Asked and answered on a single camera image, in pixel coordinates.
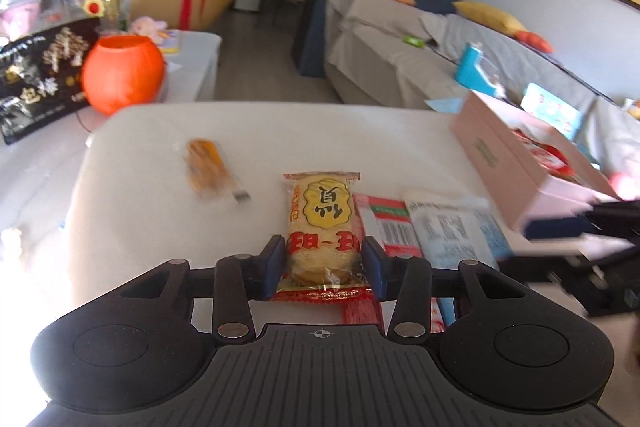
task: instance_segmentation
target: rice cracker package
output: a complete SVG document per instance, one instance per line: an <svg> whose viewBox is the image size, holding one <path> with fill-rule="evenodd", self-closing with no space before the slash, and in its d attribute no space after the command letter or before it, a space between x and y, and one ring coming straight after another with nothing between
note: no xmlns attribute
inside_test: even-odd
<svg viewBox="0 0 640 427"><path fill-rule="evenodd" d="M290 182L289 264L276 299L346 301L370 295L360 261L354 172L286 174Z"/></svg>

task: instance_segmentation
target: barcode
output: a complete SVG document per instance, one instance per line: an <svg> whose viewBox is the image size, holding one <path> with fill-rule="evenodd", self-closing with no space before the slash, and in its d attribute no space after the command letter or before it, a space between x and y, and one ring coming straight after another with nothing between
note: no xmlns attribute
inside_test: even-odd
<svg viewBox="0 0 640 427"><path fill-rule="evenodd" d="M380 225L382 225L382 235L387 245L420 246L418 244L418 238L415 237L414 226L411 223L381 219Z"/></svg>

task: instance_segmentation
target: glass jar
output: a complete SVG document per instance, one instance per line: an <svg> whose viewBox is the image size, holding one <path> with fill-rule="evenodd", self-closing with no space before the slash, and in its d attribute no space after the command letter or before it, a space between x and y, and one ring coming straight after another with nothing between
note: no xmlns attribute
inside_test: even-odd
<svg viewBox="0 0 640 427"><path fill-rule="evenodd" d="M0 0L0 48L59 25L65 13L62 0Z"/></svg>

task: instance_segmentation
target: gray sofa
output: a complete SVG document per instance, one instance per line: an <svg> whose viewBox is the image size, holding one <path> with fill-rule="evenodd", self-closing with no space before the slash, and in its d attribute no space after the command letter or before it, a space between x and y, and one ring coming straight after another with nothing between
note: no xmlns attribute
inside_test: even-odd
<svg viewBox="0 0 640 427"><path fill-rule="evenodd" d="M405 36L430 45L415 48L402 42ZM535 83L575 107L583 116L578 144L605 175L621 172L637 179L640 197L640 124L514 39L455 14L423 12L391 0L327 0L325 37L325 71L343 102L421 109L428 108L425 100L466 95L454 74L466 44L480 42L512 102L520 103Z"/></svg>

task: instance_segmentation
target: green object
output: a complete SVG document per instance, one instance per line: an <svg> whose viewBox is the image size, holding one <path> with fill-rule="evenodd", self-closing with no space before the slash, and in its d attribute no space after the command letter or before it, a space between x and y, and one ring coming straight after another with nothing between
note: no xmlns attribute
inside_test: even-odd
<svg viewBox="0 0 640 427"><path fill-rule="evenodd" d="M402 42L411 46L415 46L416 48L424 47L424 41L422 39L419 39L418 37L412 37L411 35L407 35L404 39L402 39Z"/></svg>

